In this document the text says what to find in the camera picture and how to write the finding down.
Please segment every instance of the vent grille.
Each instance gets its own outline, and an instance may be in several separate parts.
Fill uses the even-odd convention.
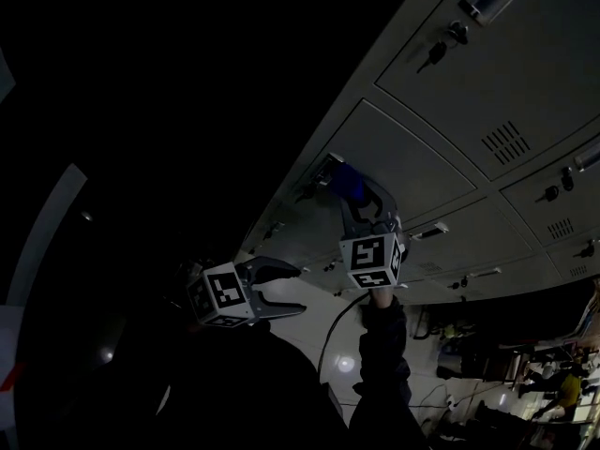
[[[434,262],[419,263],[416,266],[418,266],[421,270],[424,270],[427,274],[431,274],[433,272],[441,272],[443,270],[439,265],[437,265]]]
[[[576,266],[571,268],[571,277],[580,277],[588,273],[588,267],[585,265]]]
[[[511,163],[531,150],[513,123],[508,121],[507,124],[496,128],[481,139],[487,150],[494,154],[502,165]]]
[[[573,225],[571,224],[571,219],[566,218],[565,220],[559,220],[556,223],[548,225],[547,230],[554,240],[559,240],[564,236],[573,233]]]

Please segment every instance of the sleeve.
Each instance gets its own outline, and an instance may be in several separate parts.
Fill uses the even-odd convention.
[[[367,332],[360,338],[363,381],[354,390],[361,396],[350,423],[352,437],[374,443],[398,432],[399,448],[428,449],[427,439],[409,409],[411,375],[404,359],[406,316],[394,297],[388,308],[365,308]]]

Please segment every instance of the cabinet door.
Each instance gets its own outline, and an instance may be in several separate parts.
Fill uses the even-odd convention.
[[[305,282],[314,285],[330,293],[337,293],[342,290],[354,289],[355,285],[351,282],[344,263],[341,261],[341,254],[333,254],[326,258],[317,260],[314,263],[305,265],[304,271],[300,276]]]
[[[460,301],[459,297],[433,280],[406,283],[406,288],[396,287],[394,295],[404,305],[446,304]]]
[[[378,85],[495,179],[600,113],[600,0],[514,0],[481,27],[444,0]],[[469,43],[416,70],[448,24]]]
[[[581,258],[581,251],[588,248],[593,235],[596,240],[593,256]],[[573,245],[549,253],[564,280],[575,281],[600,274],[600,244],[597,243],[599,237],[600,229],[589,238],[579,238]]]
[[[586,232],[600,225],[600,164],[578,172],[575,158],[586,151],[600,153],[600,137],[565,158],[502,191],[517,209],[542,245]],[[572,168],[574,187],[564,191],[565,168]],[[546,188],[557,186],[561,193],[552,202],[536,202]]]
[[[501,273],[493,274],[494,269]],[[486,277],[474,277],[472,274],[492,274]],[[464,274],[435,278],[445,288],[460,282]],[[459,287],[452,292],[469,300],[484,300],[519,293],[535,292],[549,287],[561,285],[562,280],[548,255],[536,255],[527,259],[503,265],[481,267],[470,272],[466,287]]]
[[[296,202],[314,169],[330,152],[344,157],[390,192],[403,222],[473,190],[473,185],[434,150],[363,100],[273,215],[273,220],[285,225],[262,242],[257,254],[301,263],[336,251],[344,234],[338,197],[322,189],[314,198]]]
[[[473,203],[411,229],[411,233],[426,232],[436,222],[443,223],[449,232],[438,233],[424,240],[413,240],[405,262],[409,272],[435,275],[514,259],[531,251],[525,240],[489,200]]]

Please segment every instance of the key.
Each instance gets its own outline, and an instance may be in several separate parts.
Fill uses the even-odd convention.
[[[556,200],[559,196],[559,188],[556,185],[553,185],[552,187],[548,187],[546,188],[546,190],[544,190],[544,195],[542,197],[540,197],[539,199],[537,199],[535,202],[543,202],[544,200],[547,200],[548,202],[552,202],[553,200]]]
[[[423,68],[428,67],[429,65],[436,65],[440,60],[443,59],[443,56],[446,55],[446,50],[448,50],[448,46],[444,42],[439,41],[436,43],[433,47],[431,47],[431,50],[429,51],[429,57],[427,58],[426,62],[418,70],[416,70],[416,72],[420,73]]]

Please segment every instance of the cable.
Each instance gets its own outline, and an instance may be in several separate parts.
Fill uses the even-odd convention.
[[[481,390],[479,392],[475,392],[474,394],[470,394],[466,397],[463,397],[457,403],[454,404],[454,407],[456,408],[461,401],[466,400],[467,398],[473,398],[475,395],[483,394],[489,390],[492,390],[493,388],[498,388],[499,386],[502,386],[502,385],[504,385],[504,382],[498,383],[497,385],[490,386],[489,388],[486,388],[485,390]]]
[[[421,409],[423,408],[438,408],[438,409],[446,409],[448,408],[447,406],[444,407],[438,407],[435,405],[423,405],[423,403],[425,403],[425,400],[427,400],[429,397],[431,397],[433,395],[433,392],[435,392],[438,388],[443,387],[443,390],[446,393],[446,400],[448,399],[448,388],[446,387],[445,383],[441,383],[438,386],[433,387],[433,390],[431,390],[422,400],[421,403],[419,403],[418,405],[409,405],[409,408],[414,408],[414,409],[419,409],[419,412],[417,412],[417,417],[420,420],[421,419]]]
[[[322,346],[321,357],[319,358],[319,366],[317,367],[317,375],[319,376],[319,382],[321,381],[321,368],[323,367],[323,358],[325,357],[325,349],[327,348],[327,343],[329,342],[329,338],[331,337],[331,334],[334,333],[334,329],[336,328],[336,325],[338,325],[338,322],[341,320],[341,318],[344,315],[346,315],[346,313],[348,313],[348,310],[350,310],[358,302],[365,299],[366,297],[368,297],[368,292],[365,293],[364,295],[361,295],[358,298],[352,300],[352,302],[347,307],[345,307],[339,315],[337,315],[336,319],[334,320],[334,322],[331,325],[331,328],[329,328],[329,332],[327,332],[327,337],[325,338],[325,343]]]
[[[446,392],[446,398],[448,398],[448,389],[446,388],[446,384],[445,384],[445,383],[441,383],[441,384],[439,384],[438,386],[434,387],[434,388],[433,388],[433,390],[431,390],[431,391],[430,391],[430,392],[429,392],[429,393],[428,393],[428,394],[425,396],[425,398],[423,398],[423,399],[421,400],[421,403],[420,403],[418,406],[419,406],[419,407],[420,407],[420,406],[422,406],[422,405],[423,405],[423,402],[424,402],[425,400],[427,400],[429,397],[431,397],[431,396],[433,395],[433,392],[435,392],[435,391],[436,391],[438,388],[440,388],[440,387],[443,387],[443,389],[444,389],[444,390],[445,390],[445,392]]]

